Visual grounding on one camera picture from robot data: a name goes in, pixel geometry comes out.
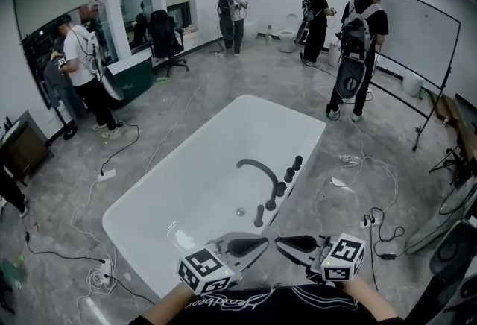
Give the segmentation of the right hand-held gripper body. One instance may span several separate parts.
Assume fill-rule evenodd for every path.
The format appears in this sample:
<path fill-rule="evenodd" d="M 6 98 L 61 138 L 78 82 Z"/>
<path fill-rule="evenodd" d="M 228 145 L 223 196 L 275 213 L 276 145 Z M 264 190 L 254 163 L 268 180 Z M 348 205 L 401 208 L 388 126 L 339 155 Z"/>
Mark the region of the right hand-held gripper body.
<path fill-rule="evenodd" d="M 365 241 L 342 233 L 329 236 L 309 267 L 323 281 L 350 281 L 358 273 L 365 255 Z"/>

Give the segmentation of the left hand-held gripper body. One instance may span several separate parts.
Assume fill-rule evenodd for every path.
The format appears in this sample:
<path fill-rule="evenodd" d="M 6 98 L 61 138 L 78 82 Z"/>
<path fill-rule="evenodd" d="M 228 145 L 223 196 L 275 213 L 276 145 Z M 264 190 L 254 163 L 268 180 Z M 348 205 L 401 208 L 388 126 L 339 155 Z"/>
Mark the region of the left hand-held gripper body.
<path fill-rule="evenodd" d="M 181 254 L 177 275 L 194 294 L 222 291 L 239 284 L 243 259 L 233 256 L 230 244 L 246 235 L 222 235 L 205 243 L 193 239 L 177 242 Z"/>

